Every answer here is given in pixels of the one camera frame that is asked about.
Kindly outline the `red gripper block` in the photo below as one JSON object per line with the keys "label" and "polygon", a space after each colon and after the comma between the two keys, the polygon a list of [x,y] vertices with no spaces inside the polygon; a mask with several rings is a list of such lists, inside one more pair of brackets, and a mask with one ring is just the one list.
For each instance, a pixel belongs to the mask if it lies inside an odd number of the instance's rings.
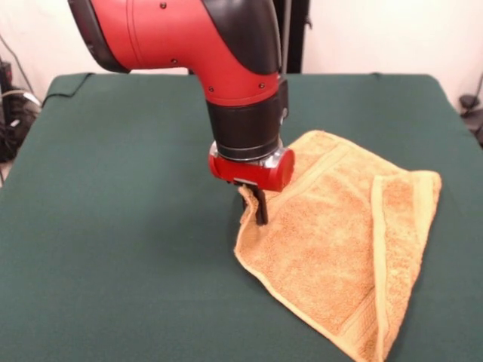
{"label": "red gripper block", "polygon": [[245,193],[251,188],[257,200],[256,221],[258,225],[269,222],[266,195],[263,190],[281,192],[291,181],[295,166],[295,153],[292,149],[278,147],[267,158],[258,161],[237,162],[223,158],[212,143],[208,156],[211,173],[218,179],[228,183],[241,184],[238,193],[242,202],[242,218],[246,217],[248,203]]}

